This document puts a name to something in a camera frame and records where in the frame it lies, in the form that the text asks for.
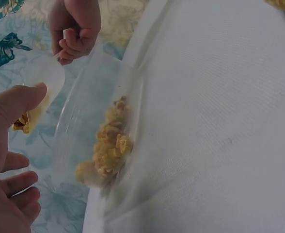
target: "white fabric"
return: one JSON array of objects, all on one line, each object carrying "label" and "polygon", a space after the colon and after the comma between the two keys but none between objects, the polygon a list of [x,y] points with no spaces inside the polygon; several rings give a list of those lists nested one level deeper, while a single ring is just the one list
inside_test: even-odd
[{"label": "white fabric", "polygon": [[85,232],[285,233],[285,14],[154,0],[125,60],[148,77],[140,137]]}]

